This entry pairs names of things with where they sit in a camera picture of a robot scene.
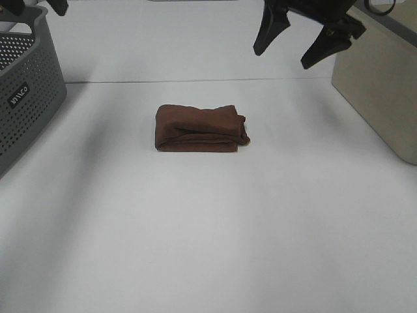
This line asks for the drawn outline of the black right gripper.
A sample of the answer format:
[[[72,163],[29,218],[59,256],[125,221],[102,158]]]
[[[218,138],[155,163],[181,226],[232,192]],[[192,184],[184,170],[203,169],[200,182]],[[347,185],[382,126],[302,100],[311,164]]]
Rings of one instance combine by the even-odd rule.
[[[366,30],[361,22],[347,14],[355,1],[264,1],[263,17],[253,44],[255,55],[262,55],[273,40],[290,27],[289,11],[324,25],[322,31],[302,56],[304,69],[351,47],[351,37],[358,39]]]

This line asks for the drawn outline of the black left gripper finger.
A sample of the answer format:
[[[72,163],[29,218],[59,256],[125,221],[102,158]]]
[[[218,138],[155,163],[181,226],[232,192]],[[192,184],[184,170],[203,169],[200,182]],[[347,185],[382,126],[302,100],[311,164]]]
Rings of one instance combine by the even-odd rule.
[[[64,16],[66,14],[68,10],[67,0],[47,0],[47,2],[59,16]]]

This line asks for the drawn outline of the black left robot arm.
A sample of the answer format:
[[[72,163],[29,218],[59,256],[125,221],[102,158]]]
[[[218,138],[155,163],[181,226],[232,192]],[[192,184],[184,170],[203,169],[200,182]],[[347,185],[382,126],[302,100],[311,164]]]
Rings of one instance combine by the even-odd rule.
[[[67,0],[47,0],[50,7],[59,16],[64,16],[68,10]],[[26,4],[22,0],[1,0],[1,7],[13,13],[15,16],[20,16]]]

